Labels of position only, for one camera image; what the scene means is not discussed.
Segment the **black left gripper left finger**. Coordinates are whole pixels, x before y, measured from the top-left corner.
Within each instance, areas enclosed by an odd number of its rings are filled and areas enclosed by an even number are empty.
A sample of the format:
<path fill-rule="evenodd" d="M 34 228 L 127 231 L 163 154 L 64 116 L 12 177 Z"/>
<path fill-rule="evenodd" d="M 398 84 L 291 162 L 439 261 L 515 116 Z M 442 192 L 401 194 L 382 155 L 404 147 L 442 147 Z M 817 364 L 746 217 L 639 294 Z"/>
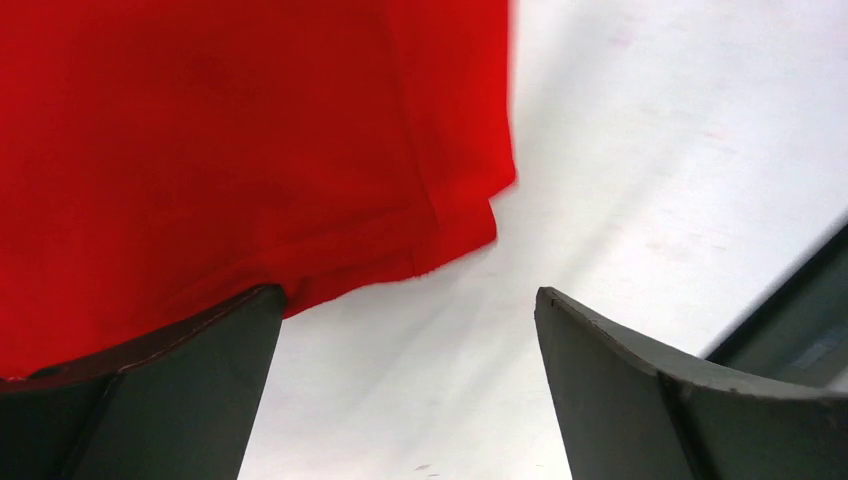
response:
<path fill-rule="evenodd" d="M 260 285 L 1 384 L 5 479 L 238 477 L 287 298 Z"/>

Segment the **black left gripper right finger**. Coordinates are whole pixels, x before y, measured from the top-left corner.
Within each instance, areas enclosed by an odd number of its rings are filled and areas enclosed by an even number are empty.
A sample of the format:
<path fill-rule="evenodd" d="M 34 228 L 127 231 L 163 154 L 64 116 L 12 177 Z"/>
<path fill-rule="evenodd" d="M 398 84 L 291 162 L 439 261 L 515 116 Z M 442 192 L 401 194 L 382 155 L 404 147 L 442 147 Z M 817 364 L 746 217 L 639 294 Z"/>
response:
<path fill-rule="evenodd" d="M 692 356 L 551 287 L 534 319 L 573 478 L 846 477 L 845 395 Z"/>

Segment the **red underwear white trim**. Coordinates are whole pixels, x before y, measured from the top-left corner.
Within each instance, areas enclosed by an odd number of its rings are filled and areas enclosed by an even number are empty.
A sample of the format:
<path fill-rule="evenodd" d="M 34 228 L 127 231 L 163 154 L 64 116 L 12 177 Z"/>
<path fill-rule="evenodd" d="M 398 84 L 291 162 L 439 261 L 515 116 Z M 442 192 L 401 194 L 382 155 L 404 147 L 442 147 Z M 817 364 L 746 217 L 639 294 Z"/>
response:
<path fill-rule="evenodd" d="M 509 1 L 5 1 L 1 375 L 495 241 Z"/>

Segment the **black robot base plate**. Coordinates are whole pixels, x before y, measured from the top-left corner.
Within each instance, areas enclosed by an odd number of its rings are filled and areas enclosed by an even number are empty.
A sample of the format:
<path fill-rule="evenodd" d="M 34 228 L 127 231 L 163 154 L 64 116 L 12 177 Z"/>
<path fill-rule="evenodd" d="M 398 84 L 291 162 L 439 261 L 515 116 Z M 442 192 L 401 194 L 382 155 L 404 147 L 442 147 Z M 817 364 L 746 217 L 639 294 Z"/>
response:
<path fill-rule="evenodd" d="M 839 229 L 706 356 L 810 387 L 847 389 L 847 227 Z"/>

